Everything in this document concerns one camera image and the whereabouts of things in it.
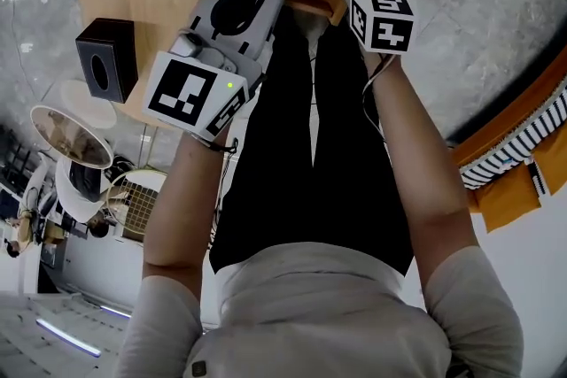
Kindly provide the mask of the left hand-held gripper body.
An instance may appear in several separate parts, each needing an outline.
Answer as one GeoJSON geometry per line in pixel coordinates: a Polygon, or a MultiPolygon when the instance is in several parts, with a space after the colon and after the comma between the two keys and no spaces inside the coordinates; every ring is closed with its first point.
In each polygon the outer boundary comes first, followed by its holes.
{"type": "Polygon", "coordinates": [[[284,0],[198,0],[190,24],[154,59],[143,112],[212,142],[250,100],[284,0]]]}

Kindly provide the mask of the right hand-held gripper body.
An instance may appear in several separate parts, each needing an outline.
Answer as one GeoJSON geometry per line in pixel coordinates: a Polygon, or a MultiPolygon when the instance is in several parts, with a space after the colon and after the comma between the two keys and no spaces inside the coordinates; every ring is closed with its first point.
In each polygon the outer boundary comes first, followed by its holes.
{"type": "Polygon", "coordinates": [[[417,34],[414,0],[346,0],[348,23],[367,52],[402,55],[417,34]]]}

